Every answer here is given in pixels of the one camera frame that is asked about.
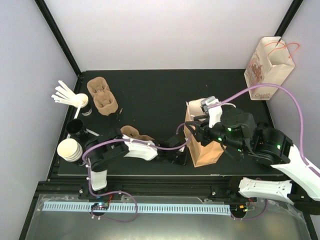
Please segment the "brown pulp cup carrier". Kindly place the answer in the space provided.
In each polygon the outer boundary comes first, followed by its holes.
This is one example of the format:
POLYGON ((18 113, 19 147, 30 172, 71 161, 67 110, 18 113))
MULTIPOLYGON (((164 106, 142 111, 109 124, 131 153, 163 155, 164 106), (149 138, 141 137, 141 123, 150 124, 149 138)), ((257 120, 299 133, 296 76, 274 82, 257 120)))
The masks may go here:
POLYGON ((148 135, 140 135, 139 131, 134 128, 133 126, 130 125, 125 125, 120 129, 121 133, 123 135, 126 135, 128 137, 131 137, 136 140, 141 140, 141 141, 153 141, 154 139, 148 135))

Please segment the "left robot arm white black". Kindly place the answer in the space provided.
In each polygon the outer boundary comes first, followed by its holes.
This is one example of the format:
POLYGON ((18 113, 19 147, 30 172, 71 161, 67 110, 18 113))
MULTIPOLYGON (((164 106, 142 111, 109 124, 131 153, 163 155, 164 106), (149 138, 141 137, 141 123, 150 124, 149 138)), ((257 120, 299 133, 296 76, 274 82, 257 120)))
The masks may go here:
POLYGON ((118 128, 90 139, 84 145, 82 160, 88 171, 89 193, 97 200, 108 192, 107 172, 110 163, 122 158, 142 159, 159 164, 184 165, 190 136, 176 133, 165 140, 142 140, 118 128))

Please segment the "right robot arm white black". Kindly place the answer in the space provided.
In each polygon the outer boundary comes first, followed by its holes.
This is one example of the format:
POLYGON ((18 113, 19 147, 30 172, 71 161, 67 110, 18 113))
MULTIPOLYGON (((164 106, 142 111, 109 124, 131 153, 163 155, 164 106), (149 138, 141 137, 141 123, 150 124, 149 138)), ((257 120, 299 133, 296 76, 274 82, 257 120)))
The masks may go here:
POLYGON ((302 159, 289 137, 267 124, 257 124, 251 113, 235 107, 223 111, 214 125, 210 120, 205 114, 187 121, 185 126, 202 146, 217 142, 223 150, 233 148, 241 158, 277 169, 289 178, 273 181, 234 177, 226 191, 230 200, 264 198, 291 204, 310 215, 320 214, 320 172, 302 159))

